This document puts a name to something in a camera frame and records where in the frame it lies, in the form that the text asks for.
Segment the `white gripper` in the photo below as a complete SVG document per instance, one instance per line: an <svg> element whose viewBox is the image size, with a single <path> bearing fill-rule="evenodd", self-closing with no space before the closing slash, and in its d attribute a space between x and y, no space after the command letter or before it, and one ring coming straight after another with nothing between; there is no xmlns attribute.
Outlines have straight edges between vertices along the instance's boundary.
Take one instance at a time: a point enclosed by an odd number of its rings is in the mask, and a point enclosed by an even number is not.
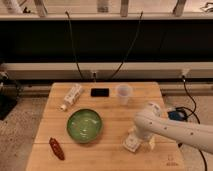
<svg viewBox="0 0 213 171"><path fill-rule="evenodd" d="M128 131L128 136L136 137L140 141L140 146L143 146L145 149L153 150L155 147L155 138L152 133L143 132L136 127L132 127Z"/></svg>

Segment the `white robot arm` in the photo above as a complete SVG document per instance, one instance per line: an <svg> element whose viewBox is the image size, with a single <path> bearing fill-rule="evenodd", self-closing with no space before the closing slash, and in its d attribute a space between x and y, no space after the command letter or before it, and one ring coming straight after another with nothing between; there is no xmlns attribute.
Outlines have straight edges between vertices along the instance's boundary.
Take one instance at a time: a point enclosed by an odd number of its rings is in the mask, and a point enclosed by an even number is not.
<svg viewBox="0 0 213 171"><path fill-rule="evenodd" d="M158 134L213 154L213 126L165 119L161 114L160 106L152 102L135 114L128 136L134 150L142 141Z"/></svg>

